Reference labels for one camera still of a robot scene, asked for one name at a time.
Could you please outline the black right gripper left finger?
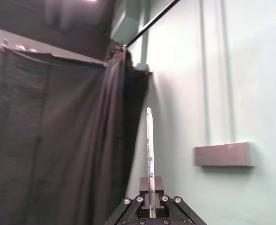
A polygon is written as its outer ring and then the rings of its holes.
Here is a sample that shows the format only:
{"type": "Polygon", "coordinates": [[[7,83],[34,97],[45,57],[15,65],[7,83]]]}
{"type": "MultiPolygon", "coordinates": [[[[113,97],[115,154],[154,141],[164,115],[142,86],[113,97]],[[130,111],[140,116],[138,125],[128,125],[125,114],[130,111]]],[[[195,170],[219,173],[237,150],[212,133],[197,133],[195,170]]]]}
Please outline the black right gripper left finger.
{"type": "Polygon", "coordinates": [[[106,225],[146,225],[149,218],[148,178],[140,178],[139,194],[131,199],[125,197],[106,221],[106,225]]]}

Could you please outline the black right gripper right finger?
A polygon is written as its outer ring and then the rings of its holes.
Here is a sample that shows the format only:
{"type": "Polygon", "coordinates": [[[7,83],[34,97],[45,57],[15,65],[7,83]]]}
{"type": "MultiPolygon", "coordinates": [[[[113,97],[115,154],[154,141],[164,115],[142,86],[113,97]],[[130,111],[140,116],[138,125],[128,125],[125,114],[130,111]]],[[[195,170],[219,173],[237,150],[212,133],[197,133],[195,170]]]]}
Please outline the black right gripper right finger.
{"type": "Polygon", "coordinates": [[[182,197],[164,193],[162,177],[155,177],[155,208],[160,225],[207,225],[182,197]]]}

